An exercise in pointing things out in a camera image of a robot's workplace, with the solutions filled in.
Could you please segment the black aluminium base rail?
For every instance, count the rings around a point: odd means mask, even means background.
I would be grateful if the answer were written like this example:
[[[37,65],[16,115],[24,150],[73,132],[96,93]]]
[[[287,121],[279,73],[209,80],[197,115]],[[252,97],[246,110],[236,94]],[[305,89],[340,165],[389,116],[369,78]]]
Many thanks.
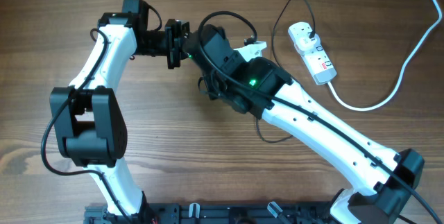
[[[247,205],[204,205],[192,203],[150,204],[126,217],[113,214],[104,206],[85,208],[84,223],[158,223],[158,224],[236,224],[236,223],[336,223],[328,213],[328,202],[281,204],[269,202]]]

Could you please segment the white USB wall charger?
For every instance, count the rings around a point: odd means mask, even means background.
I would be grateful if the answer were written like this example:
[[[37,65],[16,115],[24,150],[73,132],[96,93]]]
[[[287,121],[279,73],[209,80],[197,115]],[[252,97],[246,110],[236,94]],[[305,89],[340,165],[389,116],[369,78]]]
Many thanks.
[[[297,35],[294,46],[300,55],[305,55],[306,53],[313,51],[319,44],[320,39],[318,35],[315,34],[313,38],[310,38],[308,33]]]

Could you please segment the white power strip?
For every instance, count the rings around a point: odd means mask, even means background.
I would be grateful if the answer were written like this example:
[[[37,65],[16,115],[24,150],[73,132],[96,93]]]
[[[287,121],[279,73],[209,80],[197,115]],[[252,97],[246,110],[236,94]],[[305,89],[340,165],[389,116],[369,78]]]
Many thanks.
[[[296,42],[297,35],[308,33],[310,38],[313,38],[314,35],[317,34],[314,32],[309,23],[303,21],[294,23],[288,29],[288,34],[293,42],[293,45]],[[305,55],[300,55],[300,57],[317,85],[330,84],[332,79],[337,75],[334,65],[321,44],[321,40],[320,44],[313,51],[306,53]]]

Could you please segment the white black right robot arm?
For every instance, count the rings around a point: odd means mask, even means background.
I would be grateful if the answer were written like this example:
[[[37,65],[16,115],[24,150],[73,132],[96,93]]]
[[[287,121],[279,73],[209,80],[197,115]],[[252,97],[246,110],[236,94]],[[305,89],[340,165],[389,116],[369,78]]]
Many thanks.
[[[201,69],[211,99],[299,139],[351,184],[332,201],[338,223],[393,223],[418,186],[424,159],[367,138],[318,104],[289,73],[252,46],[233,49],[220,27],[185,35],[182,50]]]

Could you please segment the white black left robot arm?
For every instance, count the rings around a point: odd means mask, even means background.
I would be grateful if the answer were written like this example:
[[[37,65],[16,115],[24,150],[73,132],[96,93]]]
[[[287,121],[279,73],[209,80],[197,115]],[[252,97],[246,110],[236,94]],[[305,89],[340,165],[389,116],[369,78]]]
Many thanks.
[[[169,19],[148,29],[148,14],[154,8],[144,0],[123,0],[121,12],[106,12],[90,31],[94,48],[81,72],[66,87],[50,95],[52,118],[44,131],[41,156],[45,167],[50,131],[55,131],[60,154],[89,174],[105,197],[101,211],[86,212],[86,223],[98,214],[103,223],[154,223],[155,212],[144,192],[135,184],[124,159],[127,127],[115,92],[127,62],[135,55],[165,56],[170,69],[179,67],[189,22]]]

